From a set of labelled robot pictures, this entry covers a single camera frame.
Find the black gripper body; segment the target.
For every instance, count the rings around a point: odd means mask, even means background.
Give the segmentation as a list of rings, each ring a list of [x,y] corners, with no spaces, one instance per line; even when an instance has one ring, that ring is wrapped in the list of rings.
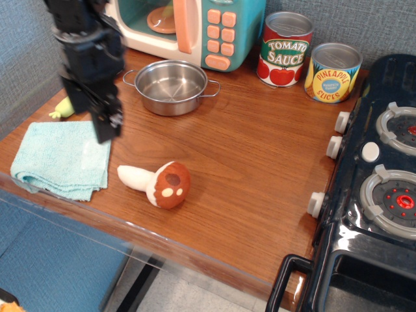
[[[110,79],[125,65],[123,35],[116,21],[105,14],[53,26],[62,59],[82,83]]]

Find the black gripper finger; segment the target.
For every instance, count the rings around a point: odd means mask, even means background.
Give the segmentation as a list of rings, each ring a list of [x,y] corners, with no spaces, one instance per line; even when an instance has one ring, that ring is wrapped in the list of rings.
[[[59,67],[59,75],[75,113],[92,113],[92,103],[83,88],[82,80],[66,66]]]
[[[114,83],[94,83],[88,89],[97,141],[103,143],[120,136],[124,117],[117,87]]]

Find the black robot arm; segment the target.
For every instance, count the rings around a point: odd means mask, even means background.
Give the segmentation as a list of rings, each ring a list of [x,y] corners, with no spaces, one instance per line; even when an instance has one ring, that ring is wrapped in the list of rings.
[[[98,142],[120,136],[122,104],[116,76],[124,69],[124,36],[106,1],[46,1],[60,46],[58,74],[75,113],[89,112]]]

